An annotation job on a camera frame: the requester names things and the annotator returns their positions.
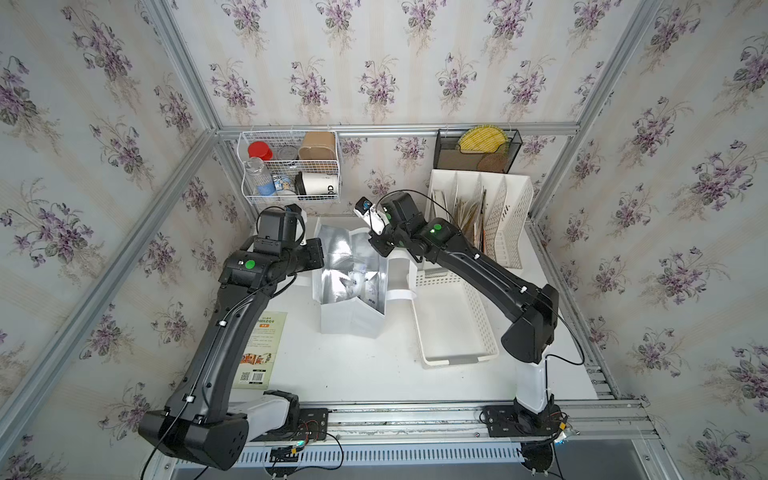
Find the white insulated delivery bag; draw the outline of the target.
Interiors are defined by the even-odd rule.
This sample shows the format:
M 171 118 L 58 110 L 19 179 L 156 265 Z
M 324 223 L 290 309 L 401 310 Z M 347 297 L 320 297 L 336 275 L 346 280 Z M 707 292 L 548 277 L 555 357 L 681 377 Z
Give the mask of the white insulated delivery bag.
M 312 274 L 319 331 L 378 337 L 385 330 L 387 306 L 415 300 L 416 263 L 403 250 L 379 255 L 369 244 L 369 229 L 357 218 L 319 217 L 314 236 L 321 240 L 324 258 L 324 266 Z

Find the ice pack with blue print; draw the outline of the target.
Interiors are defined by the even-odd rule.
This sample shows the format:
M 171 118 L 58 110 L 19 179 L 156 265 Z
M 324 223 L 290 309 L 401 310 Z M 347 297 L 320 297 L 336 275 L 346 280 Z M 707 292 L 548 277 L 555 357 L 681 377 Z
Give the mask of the ice pack with blue print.
M 378 271 L 371 270 L 365 263 L 355 262 L 352 270 L 343 280 L 349 298 L 365 300 L 372 296 L 378 282 Z

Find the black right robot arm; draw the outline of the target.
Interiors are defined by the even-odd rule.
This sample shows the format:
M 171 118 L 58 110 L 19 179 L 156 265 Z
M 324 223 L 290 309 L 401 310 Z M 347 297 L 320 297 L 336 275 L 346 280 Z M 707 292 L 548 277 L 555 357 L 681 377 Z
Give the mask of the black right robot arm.
M 366 197 L 357 201 L 355 214 L 369 226 L 370 245 L 382 257 L 404 248 L 414 260 L 452 272 L 490 300 L 510 321 L 501 337 L 504 350 L 523 364 L 515 401 L 532 414 L 542 413 L 551 401 L 545 352 L 555 340 L 558 291 L 513 274 L 476 248 L 450 220 L 426 220 L 413 193 L 395 190 L 378 203 Z

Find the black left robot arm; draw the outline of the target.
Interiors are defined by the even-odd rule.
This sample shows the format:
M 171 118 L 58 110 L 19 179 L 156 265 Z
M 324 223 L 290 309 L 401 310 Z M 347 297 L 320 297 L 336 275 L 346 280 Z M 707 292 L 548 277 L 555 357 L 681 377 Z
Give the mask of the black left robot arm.
M 235 410 L 232 386 L 246 345 L 269 302 L 298 274 L 323 267 L 322 242 L 308 239 L 296 204 L 267 207 L 257 232 L 225 261 L 216 302 L 190 365 L 165 405 L 145 413 L 139 435 L 163 455 L 226 471 L 246 443 L 298 428 L 297 395 L 279 390 Z

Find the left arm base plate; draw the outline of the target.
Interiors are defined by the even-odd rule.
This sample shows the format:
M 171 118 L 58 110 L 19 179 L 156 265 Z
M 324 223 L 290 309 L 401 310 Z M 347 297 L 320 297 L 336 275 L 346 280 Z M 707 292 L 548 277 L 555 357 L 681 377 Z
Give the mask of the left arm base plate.
M 297 412 L 290 413 L 281 427 L 257 436 L 253 441 L 325 440 L 328 415 L 327 408 L 300 408 Z

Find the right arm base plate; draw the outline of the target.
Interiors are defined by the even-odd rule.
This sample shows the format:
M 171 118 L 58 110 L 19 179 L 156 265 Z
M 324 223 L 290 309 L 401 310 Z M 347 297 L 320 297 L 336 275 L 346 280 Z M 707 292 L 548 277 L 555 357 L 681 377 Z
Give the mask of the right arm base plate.
M 485 406 L 480 411 L 479 421 L 492 438 L 550 438 L 557 437 L 566 428 L 568 415 L 557 405 L 532 413 L 515 403 Z

